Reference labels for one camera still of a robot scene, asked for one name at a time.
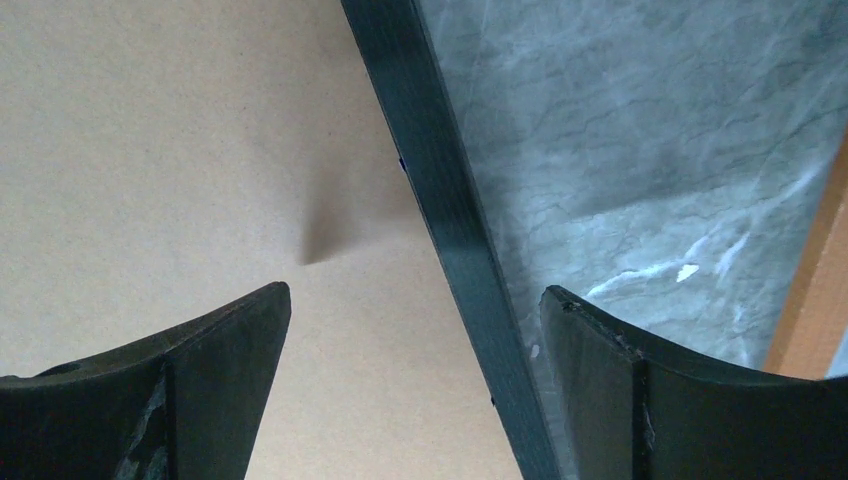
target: gray marble surface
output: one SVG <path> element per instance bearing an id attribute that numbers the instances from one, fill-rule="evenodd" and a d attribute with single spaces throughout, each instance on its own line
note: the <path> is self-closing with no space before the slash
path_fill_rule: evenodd
<path id="1" fill-rule="evenodd" d="M 419 3 L 554 438 L 549 284 L 759 367 L 848 119 L 848 0 Z"/>

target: white marble vein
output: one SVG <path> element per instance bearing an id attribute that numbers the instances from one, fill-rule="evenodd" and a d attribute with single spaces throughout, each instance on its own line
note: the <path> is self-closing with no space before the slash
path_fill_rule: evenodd
<path id="1" fill-rule="evenodd" d="M 848 119 L 848 0 L 419 2 L 554 437 L 547 285 L 758 367 Z"/>

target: orange wooden panel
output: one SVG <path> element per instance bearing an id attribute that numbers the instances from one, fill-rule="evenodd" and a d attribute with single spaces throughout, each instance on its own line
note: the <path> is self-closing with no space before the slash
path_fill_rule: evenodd
<path id="1" fill-rule="evenodd" d="M 848 133 L 837 153 L 765 370 L 819 379 L 848 327 Z"/>

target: scratched black surface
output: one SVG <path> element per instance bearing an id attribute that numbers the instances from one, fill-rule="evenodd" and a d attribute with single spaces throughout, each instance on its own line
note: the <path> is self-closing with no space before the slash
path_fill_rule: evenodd
<path id="1" fill-rule="evenodd" d="M 697 353 L 561 287 L 542 316 L 569 388 L 580 478 L 848 478 L 848 378 L 807 381 Z"/>
<path id="2" fill-rule="evenodd" d="M 538 392 L 418 4 L 342 0 L 342 5 L 519 468 L 527 479 L 559 478 Z"/>
<path id="3" fill-rule="evenodd" d="M 0 377 L 0 480 L 242 480 L 291 315 L 268 285 L 32 377 Z"/>

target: beige wall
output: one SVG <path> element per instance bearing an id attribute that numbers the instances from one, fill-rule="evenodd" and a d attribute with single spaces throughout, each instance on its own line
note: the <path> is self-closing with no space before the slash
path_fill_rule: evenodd
<path id="1" fill-rule="evenodd" d="M 0 375 L 285 280 L 248 478 L 519 477 L 337 0 L 0 22 Z"/>

